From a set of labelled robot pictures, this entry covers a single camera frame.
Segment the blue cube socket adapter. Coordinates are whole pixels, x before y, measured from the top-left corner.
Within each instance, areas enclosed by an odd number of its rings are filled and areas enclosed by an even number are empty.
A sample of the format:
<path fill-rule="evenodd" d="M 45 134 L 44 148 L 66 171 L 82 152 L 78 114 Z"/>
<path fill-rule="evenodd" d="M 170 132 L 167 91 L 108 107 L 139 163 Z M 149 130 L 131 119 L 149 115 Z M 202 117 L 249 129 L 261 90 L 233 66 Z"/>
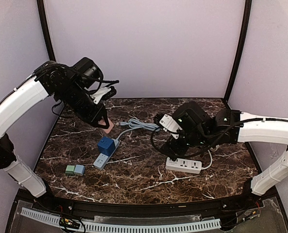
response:
<path fill-rule="evenodd" d="M 115 150 L 115 143 L 114 140 L 108 137 L 103 137 L 97 144 L 98 150 L 100 153 L 111 156 Z"/>

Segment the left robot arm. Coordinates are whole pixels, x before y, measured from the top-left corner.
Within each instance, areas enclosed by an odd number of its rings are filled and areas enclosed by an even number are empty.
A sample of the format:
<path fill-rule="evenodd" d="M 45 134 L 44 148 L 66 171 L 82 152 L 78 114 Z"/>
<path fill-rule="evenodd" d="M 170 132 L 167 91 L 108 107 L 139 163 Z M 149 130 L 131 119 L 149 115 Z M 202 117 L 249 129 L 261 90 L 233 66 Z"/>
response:
<path fill-rule="evenodd" d="M 116 81 L 106 81 L 100 68 L 84 57 L 72 67 L 48 61 L 0 102 L 0 169 L 39 198 L 48 192 L 44 181 L 15 155 L 8 129 L 32 107 L 53 96 L 67 104 L 83 122 L 110 126 L 104 101 L 116 94 Z"/>

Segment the pink plug adapter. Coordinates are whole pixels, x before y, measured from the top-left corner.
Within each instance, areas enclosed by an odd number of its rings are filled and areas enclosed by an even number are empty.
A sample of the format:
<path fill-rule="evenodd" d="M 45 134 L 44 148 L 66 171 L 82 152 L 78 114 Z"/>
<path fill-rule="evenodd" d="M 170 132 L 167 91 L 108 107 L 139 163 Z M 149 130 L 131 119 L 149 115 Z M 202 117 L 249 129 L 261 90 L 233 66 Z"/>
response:
<path fill-rule="evenodd" d="M 113 129 L 113 127 L 114 127 L 114 124 L 111 121 L 109 121 L 109 127 L 107 129 L 104 129 L 104 132 L 106 134 L 109 134 L 111 130 Z"/>

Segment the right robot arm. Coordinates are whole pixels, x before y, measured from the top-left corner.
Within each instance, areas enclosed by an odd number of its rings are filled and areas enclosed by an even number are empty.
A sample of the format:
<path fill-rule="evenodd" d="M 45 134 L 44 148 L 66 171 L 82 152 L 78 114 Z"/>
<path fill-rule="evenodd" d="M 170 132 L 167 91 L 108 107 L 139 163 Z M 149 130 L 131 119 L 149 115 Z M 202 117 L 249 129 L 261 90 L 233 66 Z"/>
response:
<path fill-rule="evenodd" d="M 189 148 L 201 155 L 222 144 L 264 142 L 286 145 L 286 150 L 266 170 L 246 182 L 245 191 L 262 196 L 288 176 L 288 118 L 257 116 L 239 110 L 222 109 L 210 117 L 196 102 L 187 102 L 172 114 L 158 114 L 154 122 L 169 139 L 161 147 L 167 156 L 166 169 L 199 174 L 210 166 L 192 160 Z"/>

